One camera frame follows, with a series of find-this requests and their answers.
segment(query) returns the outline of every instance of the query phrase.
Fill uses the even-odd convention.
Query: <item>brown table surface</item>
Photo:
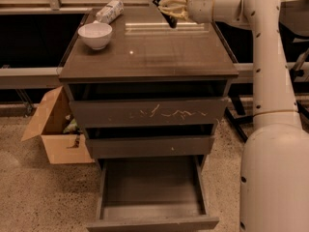
[[[93,10],[86,23],[95,20]],[[80,38],[60,74],[63,82],[222,79],[238,75],[210,24],[171,29],[153,5],[125,7],[102,50]]]

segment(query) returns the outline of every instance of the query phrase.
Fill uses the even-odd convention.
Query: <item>drawer front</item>
[[[213,229],[195,157],[107,159],[89,231]]]
[[[84,129],[194,125],[216,123],[227,101],[72,101],[70,108]]]
[[[88,139],[87,149],[93,159],[188,156],[210,153],[214,136],[166,137],[140,139]]]

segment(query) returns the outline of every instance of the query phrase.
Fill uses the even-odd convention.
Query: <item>white robotic arm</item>
[[[302,130],[279,32],[281,0],[161,0],[167,15],[253,34],[255,131],[241,161],[240,231],[309,231],[309,135]]]

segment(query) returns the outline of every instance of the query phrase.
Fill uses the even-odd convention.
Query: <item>bottle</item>
[[[96,14],[96,20],[101,23],[110,24],[124,11],[124,3],[121,0],[110,1]]]

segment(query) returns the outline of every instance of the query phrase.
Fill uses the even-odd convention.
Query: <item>cardboard box flap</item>
[[[62,92],[62,89],[63,87],[53,89],[48,91],[43,96],[35,114],[32,116],[32,119],[21,138],[21,141],[25,141],[42,134],[56,101]]]

